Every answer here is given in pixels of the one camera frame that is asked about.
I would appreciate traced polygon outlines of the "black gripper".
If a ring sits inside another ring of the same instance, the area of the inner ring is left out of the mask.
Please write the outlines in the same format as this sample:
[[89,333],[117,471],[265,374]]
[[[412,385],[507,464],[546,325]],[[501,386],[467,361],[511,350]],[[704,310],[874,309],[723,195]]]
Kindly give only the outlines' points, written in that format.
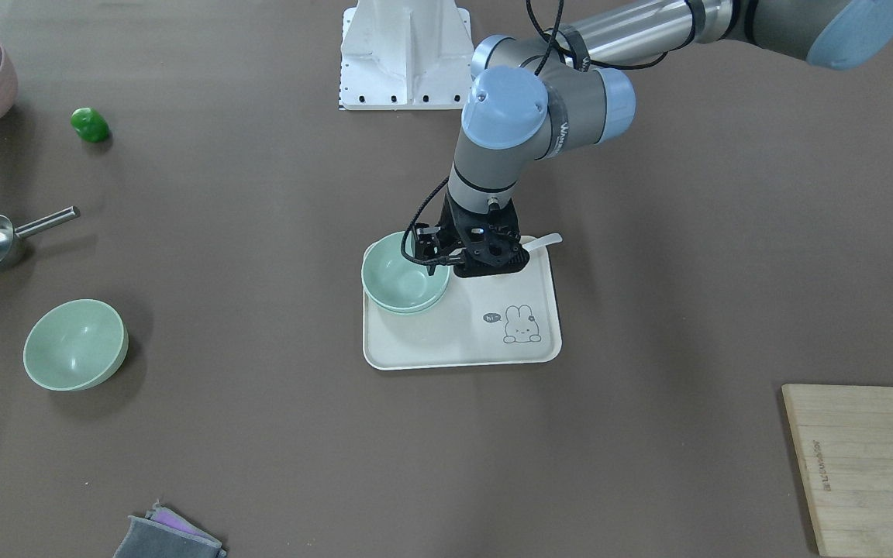
[[447,195],[436,225],[412,223],[412,262],[430,277],[437,267],[451,267],[462,278],[518,273],[530,261],[520,240],[514,202],[476,213]]

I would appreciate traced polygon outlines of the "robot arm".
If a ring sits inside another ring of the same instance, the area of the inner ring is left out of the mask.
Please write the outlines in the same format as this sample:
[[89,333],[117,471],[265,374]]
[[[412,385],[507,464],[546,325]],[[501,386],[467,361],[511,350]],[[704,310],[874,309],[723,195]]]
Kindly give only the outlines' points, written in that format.
[[412,218],[401,255],[429,274],[521,271],[530,255],[512,194],[525,166],[623,134],[636,111],[628,71],[668,53],[733,40],[846,71],[892,38],[893,1],[635,1],[532,40],[490,36],[471,59],[442,215]]

